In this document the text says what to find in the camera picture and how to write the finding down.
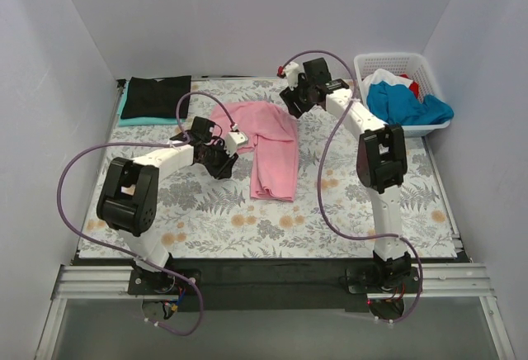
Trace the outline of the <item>pink t shirt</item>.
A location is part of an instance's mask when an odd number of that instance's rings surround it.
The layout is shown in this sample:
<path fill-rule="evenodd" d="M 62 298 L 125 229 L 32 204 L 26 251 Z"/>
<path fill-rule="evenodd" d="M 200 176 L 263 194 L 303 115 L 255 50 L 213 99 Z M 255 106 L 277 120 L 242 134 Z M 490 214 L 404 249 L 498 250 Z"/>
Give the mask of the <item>pink t shirt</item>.
<path fill-rule="evenodd" d="M 240 152 L 253 152 L 250 197 L 260 200 L 295 199 L 299 169 L 296 119 L 270 102 L 231 102 L 217 106 L 210 119 L 223 131 L 235 122 L 248 137 Z"/>

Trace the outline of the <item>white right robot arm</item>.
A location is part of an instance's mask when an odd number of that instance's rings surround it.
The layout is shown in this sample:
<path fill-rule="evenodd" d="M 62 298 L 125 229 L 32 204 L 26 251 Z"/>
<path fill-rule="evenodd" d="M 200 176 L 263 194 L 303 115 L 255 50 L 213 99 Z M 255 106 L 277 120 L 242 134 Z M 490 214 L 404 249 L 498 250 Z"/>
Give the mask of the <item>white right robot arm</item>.
<path fill-rule="evenodd" d="M 375 244 L 374 271 L 367 281 L 381 291 L 395 290 L 412 271 L 399 205 L 408 171 L 403 128 L 373 115 L 356 97 L 357 81 L 333 78 L 323 58 L 302 64 L 289 60 L 277 75 L 287 81 L 280 97 L 292 116 L 299 118 L 320 106 L 356 139 L 356 174 L 370 198 L 375 223 L 369 237 Z"/>

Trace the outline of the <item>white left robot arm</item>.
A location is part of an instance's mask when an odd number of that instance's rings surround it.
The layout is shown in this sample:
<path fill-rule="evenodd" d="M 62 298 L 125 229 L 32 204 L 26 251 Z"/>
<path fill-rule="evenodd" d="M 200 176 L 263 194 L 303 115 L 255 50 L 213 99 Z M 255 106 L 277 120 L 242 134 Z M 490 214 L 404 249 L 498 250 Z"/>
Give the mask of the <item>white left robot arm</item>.
<path fill-rule="evenodd" d="M 135 264 L 148 271 L 148 285 L 159 294 L 170 292 L 176 282 L 174 271 L 167 268 L 171 254 L 151 229 L 159 183 L 194 164 L 203 165 L 212 178 L 230 178 L 238 151 L 248 144 L 248 137 L 236 125 L 221 137 L 214 134 L 216 127 L 213 121 L 196 118 L 191 128 L 173 136 L 167 147 L 133 159 L 112 159 L 107 170 L 97 217 L 118 232 L 134 254 Z"/>

